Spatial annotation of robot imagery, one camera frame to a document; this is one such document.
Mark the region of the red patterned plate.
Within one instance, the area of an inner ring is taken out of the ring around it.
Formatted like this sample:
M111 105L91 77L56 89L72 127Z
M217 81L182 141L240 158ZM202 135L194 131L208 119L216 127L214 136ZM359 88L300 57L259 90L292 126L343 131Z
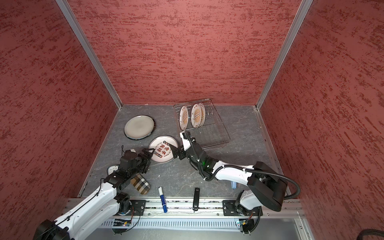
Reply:
M160 136L155 138L149 146L150 149L154 149L152 161L163 164L173 160L174 155L170 145L176 148L179 146L177 141L170 136Z

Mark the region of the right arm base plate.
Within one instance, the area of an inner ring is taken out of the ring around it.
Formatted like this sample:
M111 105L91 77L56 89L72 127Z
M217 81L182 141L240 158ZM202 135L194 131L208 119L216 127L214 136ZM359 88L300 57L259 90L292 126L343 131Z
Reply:
M245 207L241 206L237 201L235 200L223 200L223 212L224 216L244 216L244 217L250 217L258 216L260 207L255 207L252 210L248 210Z

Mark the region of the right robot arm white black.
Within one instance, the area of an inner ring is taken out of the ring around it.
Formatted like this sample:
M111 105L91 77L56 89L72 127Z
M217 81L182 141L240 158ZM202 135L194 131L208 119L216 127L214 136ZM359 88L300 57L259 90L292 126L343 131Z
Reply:
M234 203L234 209L241 216L263 206L279 212L284 200L295 199L301 193L298 183L278 174L263 162L253 166L227 164L209 157L196 142L191 142L187 150L171 144L168 146L175 158L187 158L204 181L230 181L247 186L249 189L241 192Z

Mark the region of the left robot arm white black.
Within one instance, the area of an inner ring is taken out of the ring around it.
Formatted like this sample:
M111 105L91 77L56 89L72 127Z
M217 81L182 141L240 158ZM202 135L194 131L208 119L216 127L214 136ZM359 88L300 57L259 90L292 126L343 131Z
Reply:
M34 240L84 240L104 221L117 213L132 214L130 196L123 190L137 174L145 174L154 149L125 151L120 164L100 186L67 213L54 221L45 220L36 229Z

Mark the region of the orange striped front plate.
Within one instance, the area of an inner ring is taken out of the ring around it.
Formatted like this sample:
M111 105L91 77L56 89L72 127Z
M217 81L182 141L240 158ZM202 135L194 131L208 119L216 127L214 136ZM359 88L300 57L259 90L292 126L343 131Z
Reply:
M179 116L179 125L181 131L185 131L188 125L188 118L189 118L189 113L188 113L188 108L186 106L182 106L180 110L180 116Z

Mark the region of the plain cream white plate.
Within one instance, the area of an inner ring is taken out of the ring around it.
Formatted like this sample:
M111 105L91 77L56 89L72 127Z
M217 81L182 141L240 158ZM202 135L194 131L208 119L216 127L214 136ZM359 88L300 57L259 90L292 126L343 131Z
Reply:
M126 123L124 133L131 140L141 140L151 135L155 128L154 119L141 115L133 117Z

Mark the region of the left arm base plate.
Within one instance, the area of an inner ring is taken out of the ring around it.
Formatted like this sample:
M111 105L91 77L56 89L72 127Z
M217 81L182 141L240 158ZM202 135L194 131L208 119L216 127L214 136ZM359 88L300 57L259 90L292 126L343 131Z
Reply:
M119 216L143 216L146 200L125 200L120 203Z

